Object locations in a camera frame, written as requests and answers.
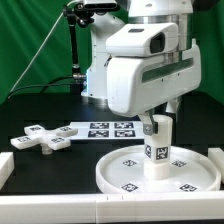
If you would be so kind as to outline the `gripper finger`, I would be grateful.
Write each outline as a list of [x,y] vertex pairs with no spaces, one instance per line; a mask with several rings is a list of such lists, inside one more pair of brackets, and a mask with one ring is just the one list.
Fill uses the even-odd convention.
[[140,114],[139,118],[143,123],[143,132],[145,135],[152,136],[158,133],[158,123],[154,120],[151,111]]

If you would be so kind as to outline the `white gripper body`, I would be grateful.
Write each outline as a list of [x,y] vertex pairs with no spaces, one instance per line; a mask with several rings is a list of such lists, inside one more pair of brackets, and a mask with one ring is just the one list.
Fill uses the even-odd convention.
[[107,68],[110,110],[133,117],[196,89],[201,82],[201,57],[196,44],[178,63],[163,65],[162,55],[151,58],[114,57]]

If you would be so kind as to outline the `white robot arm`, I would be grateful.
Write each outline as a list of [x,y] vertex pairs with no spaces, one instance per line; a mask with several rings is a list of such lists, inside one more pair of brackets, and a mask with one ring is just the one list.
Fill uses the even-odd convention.
[[158,132],[152,110],[197,88],[200,50],[193,0],[84,0],[93,13],[92,63],[82,96]]

